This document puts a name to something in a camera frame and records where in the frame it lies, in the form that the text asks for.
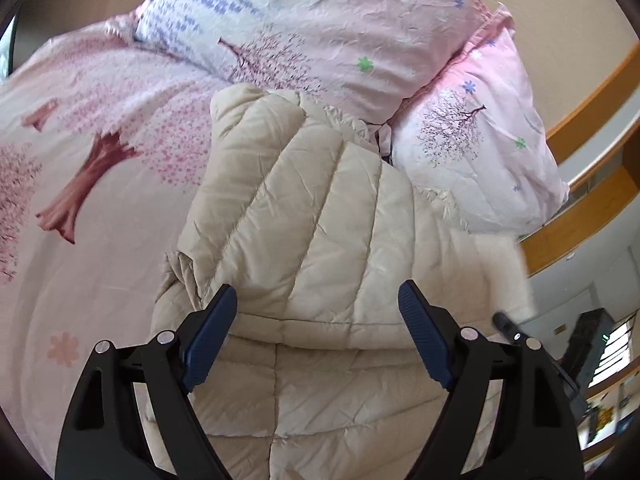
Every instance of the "pink tree print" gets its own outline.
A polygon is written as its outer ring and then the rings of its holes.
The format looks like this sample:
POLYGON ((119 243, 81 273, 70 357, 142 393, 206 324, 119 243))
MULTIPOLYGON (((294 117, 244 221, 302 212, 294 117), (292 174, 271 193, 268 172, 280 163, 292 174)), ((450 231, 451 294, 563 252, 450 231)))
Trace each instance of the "pink tree print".
POLYGON ((200 184, 209 160, 210 100, 226 82, 113 38, 69 45, 56 61, 51 70, 71 74, 74 93, 49 100, 23 124, 44 134, 91 134, 94 141, 73 179, 37 214, 40 227, 74 244, 76 219, 91 190, 130 158, 163 183, 200 184))
POLYGON ((47 358, 59 365, 71 368, 73 362, 80 357, 79 344, 78 338, 70 336, 68 332, 64 332, 61 338, 53 335, 51 336, 51 350, 47 352, 47 358))
POLYGON ((120 142, 120 132, 95 134, 89 156, 76 176, 46 209, 36 214, 38 225, 45 231, 58 231, 67 242, 75 244, 76 219, 89 192, 113 166, 134 156, 138 156, 135 148, 120 142))
POLYGON ((50 99, 38 108, 34 113, 24 116, 22 118, 22 126, 33 126, 39 132, 42 132, 47 119, 51 117, 51 114, 58 108, 60 101, 58 99, 50 99))
POLYGON ((220 38, 236 56, 235 66, 226 71, 233 83, 252 83, 259 88, 301 90, 308 94, 324 91, 319 78, 310 76, 310 59, 299 52, 304 45, 297 34, 273 34, 271 27, 260 31, 250 43, 240 46, 220 38))
POLYGON ((484 105, 469 109, 465 96, 451 90, 445 90, 428 104, 417 138, 434 168, 447 160, 478 156, 482 138, 476 115, 482 110, 486 110, 484 105))
POLYGON ((21 148, 0 146, 0 285, 13 281, 18 266, 18 235, 28 218, 42 165, 21 148))

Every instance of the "beige down jacket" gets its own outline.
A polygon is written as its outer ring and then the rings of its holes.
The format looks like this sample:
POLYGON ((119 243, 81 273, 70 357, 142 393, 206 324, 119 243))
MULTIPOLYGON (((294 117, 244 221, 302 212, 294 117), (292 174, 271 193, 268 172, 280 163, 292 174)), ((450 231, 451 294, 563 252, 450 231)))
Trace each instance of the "beige down jacket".
MULTIPOLYGON (((238 85, 211 114, 212 155, 167 258, 152 333, 175 329, 223 283, 236 288, 232 335, 191 394, 233 478, 404 479, 445 394, 398 313, 398 287, 413 278, 489 334, 495 310, 533 314, 517 246, 448 226, 450 208, 335 108, 238 85)), ((150 409, 146 418, 170 470, 150 409)))

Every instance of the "white ceiling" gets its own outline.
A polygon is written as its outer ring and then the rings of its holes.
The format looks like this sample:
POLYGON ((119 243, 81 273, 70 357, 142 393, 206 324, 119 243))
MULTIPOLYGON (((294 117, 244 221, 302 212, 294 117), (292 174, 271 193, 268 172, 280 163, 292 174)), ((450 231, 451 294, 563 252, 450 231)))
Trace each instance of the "white ceiling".
POLYGON ((640 195, 617 217, 575 250, 532 276, 530 284, 540 315, 562 305, 607 272, 631 245, 640 228, 640 195))
POLYGON ((553 357, 564 353, 581 313, 602 306, 619 320, 640 308, 639 228, 640 195, 582 243, 573 258, 563 259, 529 280, 540 314, 523 329, 539 338, 553 357), (555 335, 554 330, 563 324, 566 330, 555 335))

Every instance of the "pink pillowcase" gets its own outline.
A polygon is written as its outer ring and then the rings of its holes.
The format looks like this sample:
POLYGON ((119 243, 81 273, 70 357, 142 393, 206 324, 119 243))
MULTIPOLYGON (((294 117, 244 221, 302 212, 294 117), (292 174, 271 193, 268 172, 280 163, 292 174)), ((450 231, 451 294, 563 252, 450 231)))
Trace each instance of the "pink pillowcase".
POLYGON ((148 0, 135 38, 380 126, 482 22, 476 0, 148 0))
POLYGON ((393 165, 451 190, 472 232, 530 233, 568 197, 513 36, 501 5, 390 121, 393 165))

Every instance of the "pink comforter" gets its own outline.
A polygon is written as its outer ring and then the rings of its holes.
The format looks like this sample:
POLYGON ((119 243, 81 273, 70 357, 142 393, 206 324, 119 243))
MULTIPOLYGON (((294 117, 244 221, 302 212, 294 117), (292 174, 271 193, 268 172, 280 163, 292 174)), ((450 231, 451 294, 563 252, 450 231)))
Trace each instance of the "pink comforter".
POLYGON ((49 472, 93 346, 148 337, 228 86, 111 30, 49 41, 0 86, 0 404, 49 472))

